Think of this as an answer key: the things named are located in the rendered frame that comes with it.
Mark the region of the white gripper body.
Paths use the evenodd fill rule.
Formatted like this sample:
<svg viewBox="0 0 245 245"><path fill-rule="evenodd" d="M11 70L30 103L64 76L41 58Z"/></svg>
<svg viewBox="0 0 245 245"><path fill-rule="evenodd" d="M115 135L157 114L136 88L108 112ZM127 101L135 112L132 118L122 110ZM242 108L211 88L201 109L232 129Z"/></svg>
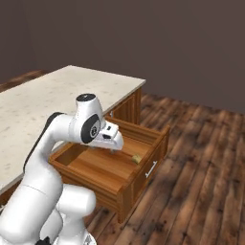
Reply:
<svg viewBox="0 0 245 245"><path fill-rule="evenodd" d="M114 136L109 133L99 133L98 136L90 143L90 146L107 148L112 150L123 149L123 135L117 131Z"/></svg>

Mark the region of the wooden counter cabinet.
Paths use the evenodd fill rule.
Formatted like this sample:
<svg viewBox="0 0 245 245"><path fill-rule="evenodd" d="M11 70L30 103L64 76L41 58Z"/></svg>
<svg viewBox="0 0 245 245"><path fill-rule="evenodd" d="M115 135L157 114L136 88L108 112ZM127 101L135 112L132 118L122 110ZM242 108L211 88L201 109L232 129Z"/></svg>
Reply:
<svg viewBox="0 0 245 245"><path fill-rule="evenodd" d="M115 119L120 119L129 123L140 123L140 111L141 111L141 97L142 88L137 89L126 99L116 105L107 116ZM19 181L16 181L9 188L0 194L0 207L7 204L9 198L19 185Z"/></svg>

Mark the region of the open wooden drawer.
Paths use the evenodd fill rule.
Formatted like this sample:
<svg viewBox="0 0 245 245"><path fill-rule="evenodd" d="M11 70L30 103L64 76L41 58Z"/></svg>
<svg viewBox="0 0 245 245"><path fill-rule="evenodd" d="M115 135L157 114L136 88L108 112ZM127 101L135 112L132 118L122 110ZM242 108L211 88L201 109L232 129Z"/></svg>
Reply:
<svg viewBox="0 0 245 245"><path fill-rule="evenodd" d="M122 150L111 154L108 149L69 143L50 156L50 163L64 183L91 189L97 203L116 212L122 223L165 157L170 127L156 131L118 119L109 121L119 126ZM142 157L139 164L132 161L135 154ZM145 178L153 161L158 164Z"/></svg>

